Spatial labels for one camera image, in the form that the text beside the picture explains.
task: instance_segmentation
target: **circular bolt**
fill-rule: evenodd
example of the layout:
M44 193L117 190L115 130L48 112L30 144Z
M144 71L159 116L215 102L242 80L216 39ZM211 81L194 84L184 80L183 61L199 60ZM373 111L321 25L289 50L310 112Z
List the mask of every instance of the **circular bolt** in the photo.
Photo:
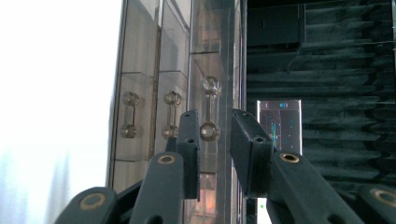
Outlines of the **circular bolt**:
M120 128L120 132L123 138L134 138L137 134L137 129L132 124L124 124Z
M126 91L122 95L122 102L125 105L137 106L140 103L140 98L139 98L139 95L137 95L136 93L131 92L131 91Z
M206 121L200 128L200 135L202 140L212 142L219 138L220 129L215 123Z
M82 210L94 210L105 202L106 196L103 193L92 193L81 200L79 207Z
M158 159L158 162L159 162L160 164L163 164L163 165L168 165L168 164L174 163L175 160L176 160L176 159L175 159L174 156L171 156L171 155L164 155L164 156L161 156L161 157Z
M220 84L215 77L207 77L202 81L206 95L218 96L221 92Z
M169 91L163 96L163 100L167 105L178 106L181 104L181 95L175 91Z
M177 137L178 127L175 125L166 125L163 128L163 138L168 139L169 137Z
M300 160L300 158L298 158L297 156L294 156L293 154L289 154L289 153L281 153L279 156L280 159L282 159L282 161L291 162L291 163L296 163L299 162Z
M383 189L371 189L370 192L381 203L396 207L396 194Z

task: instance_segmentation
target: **white wall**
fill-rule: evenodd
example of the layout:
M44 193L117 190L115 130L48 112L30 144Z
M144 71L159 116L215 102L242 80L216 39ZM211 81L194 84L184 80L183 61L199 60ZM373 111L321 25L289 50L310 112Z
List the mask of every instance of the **white wall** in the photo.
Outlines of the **white wall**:
M121 0L0 0L0 223L104 186Z

